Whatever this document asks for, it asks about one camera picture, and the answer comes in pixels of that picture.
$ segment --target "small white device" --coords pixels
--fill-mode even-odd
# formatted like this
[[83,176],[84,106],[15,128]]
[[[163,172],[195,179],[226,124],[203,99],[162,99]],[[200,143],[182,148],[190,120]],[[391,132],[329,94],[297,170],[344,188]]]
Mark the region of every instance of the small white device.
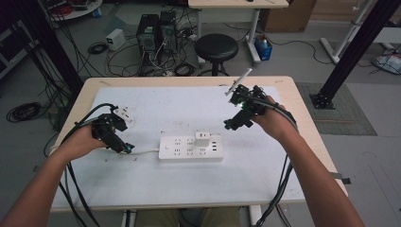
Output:
[[220,135],[198,131],[195,136],[163,136],[159,159],[168,162],[221,162],[224,157]]
[[109,48],[113,51],[121,47],[126,41],[123,30],[116,28],[112,33],[106,37]]

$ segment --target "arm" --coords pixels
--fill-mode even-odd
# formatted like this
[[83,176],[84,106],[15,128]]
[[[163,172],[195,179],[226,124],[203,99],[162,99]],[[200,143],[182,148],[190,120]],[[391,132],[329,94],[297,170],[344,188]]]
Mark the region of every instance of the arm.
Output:
[[267,109],[264,115],[254,117],[253,121],[276,139],[288,154],[316,226],[364,226],[338,183],[282,115]]
[[91,126],[76,131],[44,162],[38,174],[0,222],[6,226],[46,226],[51,204],[66,165],[95,148],[105,147],[92,138]]

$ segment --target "black metal pole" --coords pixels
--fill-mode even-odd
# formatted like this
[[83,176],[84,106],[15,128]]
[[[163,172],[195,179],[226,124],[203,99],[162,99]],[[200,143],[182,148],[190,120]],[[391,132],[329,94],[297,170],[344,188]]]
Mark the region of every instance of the black metal pole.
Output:
[[73,101],[77,98],[83,82],[78,72],[65,53],[55,31],[46,20],[46,16],[38,0],[10,1],[27,30],[39,41],[44,51],[56,66],[64,82],[67,84]]
[[316,109],[329,108],[336,92],[400,5],[401,0],[377,1],[327,82],[317,95],[310,95]]

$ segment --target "white tabletop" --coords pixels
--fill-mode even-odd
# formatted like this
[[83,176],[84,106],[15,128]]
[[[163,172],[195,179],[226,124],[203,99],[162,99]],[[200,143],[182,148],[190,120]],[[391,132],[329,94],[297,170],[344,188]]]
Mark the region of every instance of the white tabletop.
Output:
[[[285,153],[257,125],[237,131],[223,129],[222,121],[233,117],[239,109],[227,102],[229,97],[223,91],[228,87],[218,85],[231,85],[233,80],[89,79],[57,143],[71,129],[72,122],[80,120],[91,106],[108,101],[129,106],[129,111],[134,118],[136,116],[133,126],[119,133],[123,140],[136,145],[135,151],[157,148],[161,135],[188,135],[196,130],[221,134],[225,148],[222,162],[198,163],[162,163],[157,153],[134,156],[95,150],[73,162],[79,186],[89,205],[93,209],[137,209],[269,203],[277,188]],[[243,84],[265,87],[268,94],[293,110],[301,135],[328,170],[336,172],[292,79],[247,78]],[[179,108],[180,102],[189,108]],[[80,207],[77,197],[73,198],[76,206]],[[282,202],[304,200],[301,187],[292,173]],[[52,210],[68,210],[60,192]]]

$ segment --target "cardboard box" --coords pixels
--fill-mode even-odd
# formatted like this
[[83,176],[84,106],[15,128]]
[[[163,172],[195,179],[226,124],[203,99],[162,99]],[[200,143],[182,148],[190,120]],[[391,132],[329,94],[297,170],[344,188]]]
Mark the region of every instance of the cardboard box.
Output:
[[263,9],[260,22],[267,32],[305,31],[316,0],[293,1],[285,9]]
[[[268,48],[265,48],[263,45],[263,41],[266,40],[268,43]],[[254,47],[256,48],[257,53],[259,54],[259,58],[261,61],[267,61],[270,59],[271,51],[273,47],[271,46],[271,42],[269,41],[266,35],[258,35],[254,39]]]

